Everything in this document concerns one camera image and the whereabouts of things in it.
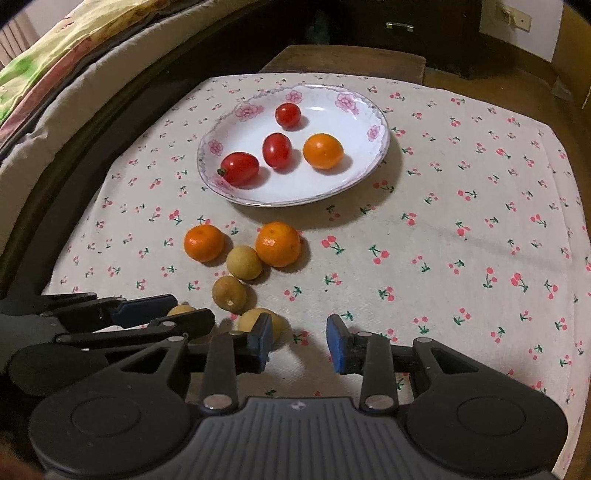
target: wall socket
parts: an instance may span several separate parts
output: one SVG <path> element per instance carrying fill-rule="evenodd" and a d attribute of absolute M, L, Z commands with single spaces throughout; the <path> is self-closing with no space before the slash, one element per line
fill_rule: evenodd
<path fill-rule="evenodd" d="M 495 17 L 512 27 L 520 28 L 526 32 L 531 30 L 531 17 L 528 14 L 501 2 L 496 3 Z"/>

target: plate rim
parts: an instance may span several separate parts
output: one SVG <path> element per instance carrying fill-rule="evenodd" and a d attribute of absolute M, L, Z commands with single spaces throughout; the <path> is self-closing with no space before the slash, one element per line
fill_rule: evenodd
<path fill-rule="evenodd" d="M 214 184 L 212 184 L 212 182 L 208 181 L 208 179 L 206 179 L 204 177 L 205 166 L 204 166 L 203 157 L 205 155 L 205 143 L 206 143 L 206 140 L 209 137 L 209 135 L 216 129 L 216 127 L 218 125 L 220 125 L 222 123 L 222 121 L 224 121 L 230 115 L 235 113 L 236 109 L 238 109 L 244 103 L 250 103 L 252 100 L 262 98 L 264 96 L 268 96 L 269 94 L 279 93 L 284 90 L 293 90 L 298 87 L 310 88 L 310 89 L 324 88 L 324 89 L 333 90 L 333 91 L 339 92 L 339 93 L 351 93 L 351 94 L 355 95 L 356 97 L 363 99 L 363 101 L 367 104 L 367 106 L 372 110 L 372 112 L 381 121 L 381 124 L 384 126 L 384 130 L 385 130 L 384 135 L 382 137 L 382 144 L 380 145 L 378 154 L 376 155 L 375 159 L 373 160 L 373 164 L 369 164 L 370 165 L 369 170 L 364 175 L 360 176 L 360 178 L 351 182 L 350 184 L 347 184 L 344 187 L 341 186 L 341 187 L 338 187 L 337 189 L 330 190 L 329 192 L 321 193 L 321 194 L 315 195 L 313 197 L 308 197 L 305 199 L 289 200 L 286 202 L 274 202 L 274 203 L 264 203 L 264 202 L 257 202 L 256 200 L 239 199 L 237 197 L 232 196 L 229 193 L 224 192 L 221 189 L 218 189 Z M 342 193 L 346 190 L 349 190 L 350 188 L 356 186 L 357 184 L 359 184 L 360 182 L 365 180 L 367 177 L 369 177 L 378 168 L 381 161 L 386 156 L 386 153 L 388 152 L 388 149 L 390 146 L 390 141 L 391 141 L 390 137 L 391 137 L 391 135 L 389 133 L 389 125 L 388 125 L 388 120 L 386 119 L 386 116 L 380 110 L 380 108 L 375 103 L 373 103 L 369 98 L 367 98 L 365 95 L 362 95 L 359 92 L 355 92 L 354 90 L 346 89 L 346 88 L 338 86 L 338 85 L 325 85 L 325 84 L 321 84 L 321 83 L 298 83 L 296 85 L 289 86 L 289 87 L 282 86 L 282 87 L 274 88 L 274 89 L 270 89 L 270 90 L 263 90 L 263 91 L 257 93 L 256 95 L 253 95 L 250 98 L 239 102 L 232 110 L 219 116 L 216 119 L 216 121 L 214 122 L 211 129 L 209 129 L 209 131 L 199 141 L 199 146 L 197 147 L 197 171 L 199 172 L 199 177 L 201 178 L 201 180 L 203 180 L 205 185 L 211 191 L 213 191 L 214 193 L 218 194 L 219 196 L 225 198 L 229 202 L 236 203 L 237 205 L 244 205 L 244 206 L 249 206 L 249 207 L 261 207 L 261 208 L 277 208 L 277 207 L 290 207 L 290 206 L 306 205 L 308 203 L 314 203 L 314 202 L 318 202 L 320 200 L 325 200 L 325 199 L 330 198 L 334 195 L 337 195 L 337 194 Z"/>

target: cherry print tablecloth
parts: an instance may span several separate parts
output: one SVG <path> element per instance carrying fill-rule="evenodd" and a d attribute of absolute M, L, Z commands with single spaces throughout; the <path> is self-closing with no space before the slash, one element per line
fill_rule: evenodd
<path fill-rule="evenodd" d="M 305 82 L 360 92 L 386 114 L 392 141 L 374 174 L 328 200 L 286 209 L 234 205 L 205 187 L 196 151 L 215 119 L 262 90 Z M 257 228 L 276 219 L 301 231 L 304 254 L 253 283 L 251 306 L 285 316 L 291 331 L 264 374 L 239 377 L 242 395 L 356 398 L 361 378 L 332 370 L 324 336 L 331 313 L 401 345 L 429 335 L 560 404 L 569 439 L 554 471 L 564 475 L 589 386 L 591 263 L 577 186 L 548 126 L 444 90 L 371 77 L 210 79 L 115 161 L 47 292 L 173 293 L 211 308 L 229 329 L 233 319 L 210 294 L 227 274 L 223 259 L 213 267 L 188 259 L 184 233 L 212 223 L 229 243 L 252 245 Z M 407 377 L 398 385 L 410 401 Z"/>

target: white plate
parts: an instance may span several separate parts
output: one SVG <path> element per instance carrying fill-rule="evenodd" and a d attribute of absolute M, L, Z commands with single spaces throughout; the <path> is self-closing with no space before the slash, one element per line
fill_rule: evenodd
<path fill-rule="evenodd" d="M 275 121 L 275 109 L 296 103 L 300 125 L 284 130 Z M 262 157 L 267 135 L 282 132 L 291 141 L 291 164 L 284 171 L 271 169 Z M 345 157 L 330 170 L 315 170 L 301 154 L 313 134 L 337 138 Z M 297 85 L 266 90 L 240 103 L 217 119 L 197 149 L 203 181 L 231 202 L 258 207 L 302 205 L 336 195 L 372 173 L 388 150 L 390 134 L 384 114 L 366 97 L 340 87 Z M 217 174 L 223 158 L 232 152 L 254 155 L 261 165 L 248 185 L 232 187 Z"/>

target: orange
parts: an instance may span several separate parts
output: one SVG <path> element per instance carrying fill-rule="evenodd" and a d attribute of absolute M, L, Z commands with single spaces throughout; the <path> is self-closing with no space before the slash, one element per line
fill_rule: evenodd
<path fill-rule="evenodd" d="M 185 233 L 185 252 L 198 262 L 213 260 L 222 253 L 224 246 L 223 233 L 213 225 L 197 225 Z"/>
<path fill-rule="evenodd" d="M 343 145 L 329 134 L 314 134 L 306 143 L 301 152 L 306 161 L 314 168 L 327 170 L 334 167 L 343 158 Z"/>
<path fill-rule="evenodd" d="M 286 223 L 271 222 L 261 228 L 256 238 L 255 250 L 267 265 L 286 267 L 300 256 L 300 236 Z"/>

